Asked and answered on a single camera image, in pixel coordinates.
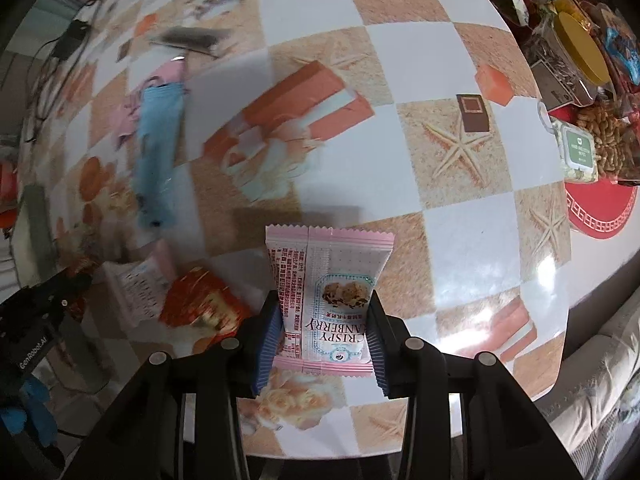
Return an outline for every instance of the green label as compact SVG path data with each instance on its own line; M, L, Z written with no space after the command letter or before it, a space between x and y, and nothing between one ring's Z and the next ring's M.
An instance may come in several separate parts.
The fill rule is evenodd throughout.
M566 141L569 145L569 158L575 164L593 168L593 155L591 155L591 143L589 139L568 130Z

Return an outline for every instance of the starfish print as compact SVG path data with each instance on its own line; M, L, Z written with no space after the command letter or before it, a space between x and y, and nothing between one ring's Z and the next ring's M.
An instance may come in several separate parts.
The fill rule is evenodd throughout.
M380 440L386 439L395 439L399 438L402 440L404 438L404 422L406 420L406 404L402 407L402 410L398 412L398 414L389 420L388 418L383 418L381 416L369 415L369 420L374 426L379 427L383 430L383 433L380 435Z
M551 247L553 248L554 253L556 254L556 256L559 256L560 240L558 229L562 225L562 223L566 221L566 215L561 214L560 216L556 216L556 196L551 196L551 206L549 207L549 213L547 216L540 214L534 209L530 209L529 211L536 223L544 230L542 233L542 238L540 238L540 241L536 245L536 248L533 249L533 253L537 253L544 246L544 244L548 240L550 240Z
M341 71L348 69L351 65L356 64L366 57L366 54L350 54L348 56L337 57L335 55L335 40L334 38L329 38L326 40L319 56L291 56L291 59L300 65L306 65L312 61L319 61L334 71Z
M490 132L480 132L478 134L465 135L464 125L462 123L462 115L456 119L454 125L455 133L448 132L437 126L433 126L429 123L423 123L424 127L428 129L439 140L449 146L449 151L445 154L440 165L433 172L433 177L437 178L443 174L451 165L459 158L462 158L466 162L469 171L472 175L476 176L480 181L481 187L486 185L486 179L484 176L484 170L482 165L476 156L476 152L472 150L474 146L480 146L482 143L487 142L493 136Z

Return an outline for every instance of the silver screw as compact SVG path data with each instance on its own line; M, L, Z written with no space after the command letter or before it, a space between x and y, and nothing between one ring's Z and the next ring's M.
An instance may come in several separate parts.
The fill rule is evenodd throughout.
M479 356L478 356L478 360L484 365L484 366L493 366L495 365L497 359L495 358L495 355L489 353L489 352L482 352Z
M409 350L421 350L424 347L424 341L419 337L410 337L404 342Z
M227 337L220 342L220 346L225 350L235 350L240 346L240 342L235 337Z
M149 356L149 362L153 365L161 365L166 361L166 354L164 352L153 352Z

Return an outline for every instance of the orange candy wrapper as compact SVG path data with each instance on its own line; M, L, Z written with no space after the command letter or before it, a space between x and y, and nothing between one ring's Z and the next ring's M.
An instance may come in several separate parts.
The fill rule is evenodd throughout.
M207 269L194 267L172 283L159 320L175 327L201 319L216 332L209 346L235 335L249 316L249 308L231 293L225 282Z

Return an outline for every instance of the yellow jar lid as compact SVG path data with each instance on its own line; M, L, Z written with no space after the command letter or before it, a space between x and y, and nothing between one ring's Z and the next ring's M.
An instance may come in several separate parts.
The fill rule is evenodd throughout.
M554 20L554 30L574 63L594 85L611 81L600 49L572 15L559 12Z

